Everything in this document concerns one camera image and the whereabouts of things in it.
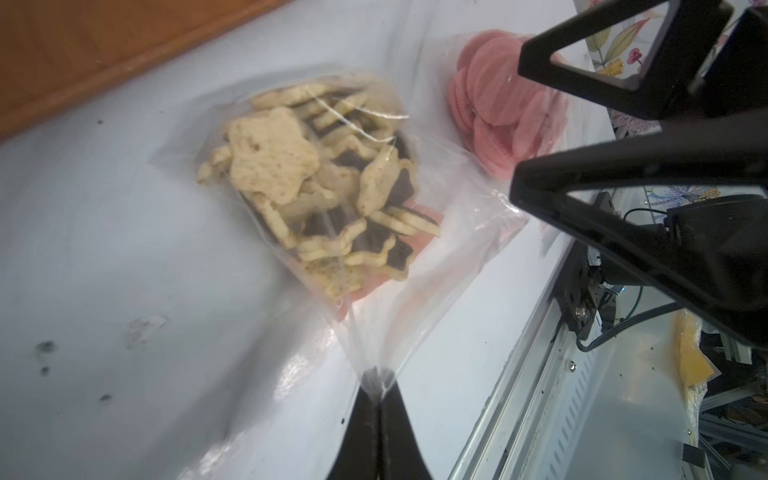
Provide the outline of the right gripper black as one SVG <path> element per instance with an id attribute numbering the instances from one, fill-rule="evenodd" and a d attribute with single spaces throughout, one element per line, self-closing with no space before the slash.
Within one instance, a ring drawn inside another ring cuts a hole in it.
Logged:
<path id="1" fill-rule="evenodd" d="M 509 197 L 720 332 L 763 348 L 767 7 L 744 10 L 712 49 L 733 7 L 670 1 L 641 67 L 626 78 L 554 59 L 659 4 L 604 1 L 525 41 L 518 74 L 644 120 L 663 119 L 690 93 L 689 118 L 707 121 L 526 161 Z"/>

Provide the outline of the ziploc bag beige cookies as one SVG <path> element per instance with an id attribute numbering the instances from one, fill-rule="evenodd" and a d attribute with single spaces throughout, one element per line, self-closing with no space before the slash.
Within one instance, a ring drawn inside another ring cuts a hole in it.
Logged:
<path id="1" fill-rule="evenodd" d="M 247 211 L 374 398 L 528 224 L 379 71 L 317 65 L 206 92 L 151 162 Z"/>

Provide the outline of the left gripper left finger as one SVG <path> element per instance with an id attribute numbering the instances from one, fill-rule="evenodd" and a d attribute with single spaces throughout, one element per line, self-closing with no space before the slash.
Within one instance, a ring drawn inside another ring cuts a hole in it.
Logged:
<path id="1" fill-rule="evenodd" d="M 379 403 L 359 388 L 346 432 L 327 480 L 376 480 L 379 460 Z"/>

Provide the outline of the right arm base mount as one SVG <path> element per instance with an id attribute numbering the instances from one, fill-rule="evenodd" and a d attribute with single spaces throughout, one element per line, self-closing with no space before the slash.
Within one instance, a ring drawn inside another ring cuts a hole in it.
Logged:
<path id="1" fill-rule="evenodd" d="M 616 300 L 622 287 L 604 281 L 601 254 L 575 240 L 556 279 L 554 293 L 560 320 L 582 342 L 610 329 L 616 319 Z"/>

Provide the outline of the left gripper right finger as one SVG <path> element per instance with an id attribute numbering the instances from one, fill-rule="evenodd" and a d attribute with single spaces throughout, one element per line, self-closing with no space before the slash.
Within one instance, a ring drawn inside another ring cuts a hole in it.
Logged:
<path id="1" fill-rule="evenodd" d="M 397 382 L 379 403 L 378 419 L 378 478 L 431 480 Z"/>

